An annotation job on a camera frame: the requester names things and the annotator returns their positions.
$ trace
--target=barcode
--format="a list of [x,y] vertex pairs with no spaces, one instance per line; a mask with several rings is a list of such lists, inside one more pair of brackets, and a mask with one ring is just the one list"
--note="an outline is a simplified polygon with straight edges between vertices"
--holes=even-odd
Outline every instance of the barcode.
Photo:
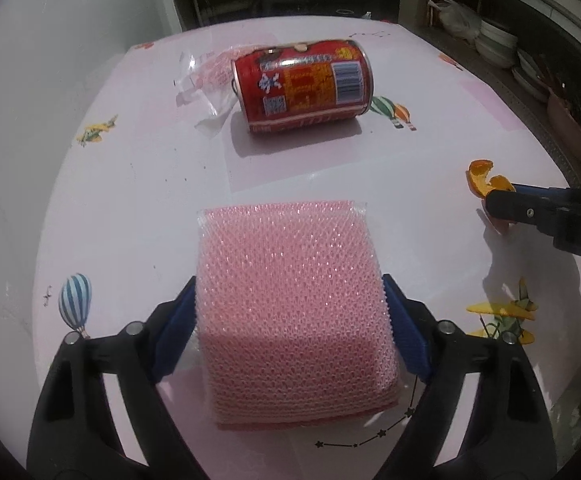
[[277,97],[264,97],[264,112],[269,115],[282,114],[286,111],[286,98],[283,95]]
[[364,78],[359,61],[331,63],[337,104],[355,103],[364,98]]

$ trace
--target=shelf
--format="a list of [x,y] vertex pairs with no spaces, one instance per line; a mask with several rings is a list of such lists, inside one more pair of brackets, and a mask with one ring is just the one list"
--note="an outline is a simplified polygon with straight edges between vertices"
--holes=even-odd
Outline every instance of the shelf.
[[488,84],[537,138],[568,184],[581,188],[581,162],[555,135],[545,104],[529,95],[515,81],[510,70],[490,65],[464,41],[456,40],[442,30],[428,27],[413,32]]

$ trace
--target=constellation print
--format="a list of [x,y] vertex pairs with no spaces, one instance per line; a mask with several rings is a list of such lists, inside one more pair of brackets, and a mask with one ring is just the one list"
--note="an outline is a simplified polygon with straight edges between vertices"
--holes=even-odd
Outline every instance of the constellation print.
[[366,32],[355,32],[348,36],[349,38],[354,38],[355,36],[374,36],[376,38],[384,38],[385,36],[390,36],[390,32],[386,32],[385,30],[378,30],[377,32],[373,33],[366,33]]
[[414,415],[413,402],[414,402],[414,394],[415,394],[415,391],[417,389],[417,380],[418,379],[419,379],[419,377],[415,376],[414,384],[413,384],[413,395],[411,396],[411,402],[408,405],[408,409],[406,410],[404,416],[402,418],[400,418],[399,420],[397,420],[396,422],[392,423],[387,428],[385,428],[385,430],[379,430],[377,432],[377,434],[375,434],[374,436],[371,436],[370,438],[367,438],[366,440],[364,440],[362,442],[356,442],[355,444],[331,444],[328,442],[322,442],[321,440],[318,440],[317,442],[315,442],[315,447],[320,447],[320,448],[321,447],[360,447],[360,446],[363,446],[364,444],[368,444],[369,442],[371,442],[372,440],[375,440],[376,438],[385,437],[387,435],[388,431],[392,430],[397,424],[399,424],[400,422],[403,422],[407,418],[411,418],[411,416]]
[[50,285],[49,285],[49,286],[46,288],[46,294],[44,294],[44,295],[42,296],[42,298],[44,299],[44,306],[48,306],[48,300],[49,300],[50,298],[52,298],[52,294],[50,293],[50,290],[51,290],[51,289],[52,289],[52,286],[50,286]]

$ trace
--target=orange peel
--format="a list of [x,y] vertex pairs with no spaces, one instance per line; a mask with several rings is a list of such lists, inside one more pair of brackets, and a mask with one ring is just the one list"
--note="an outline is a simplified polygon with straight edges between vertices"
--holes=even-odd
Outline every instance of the orange peel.
[[465,176],[468,179],[468,186],[479,198],[486,198],[486,195],[493,189],[503,191],[515,191],[515,187],[503,175],[493,176],[489,182],[486,181],[488,173],[493,169],[493,161],[487,159],[474,160],[470,163]]

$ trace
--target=scrub sponge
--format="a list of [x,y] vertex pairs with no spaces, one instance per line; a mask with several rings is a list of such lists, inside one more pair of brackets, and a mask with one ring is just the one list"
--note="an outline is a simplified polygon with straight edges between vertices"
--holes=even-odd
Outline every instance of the scrub sponge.
[[288,428],[397,403],[397,350],[362,209],[231,206],[200,223],[198,331],[219,426]]

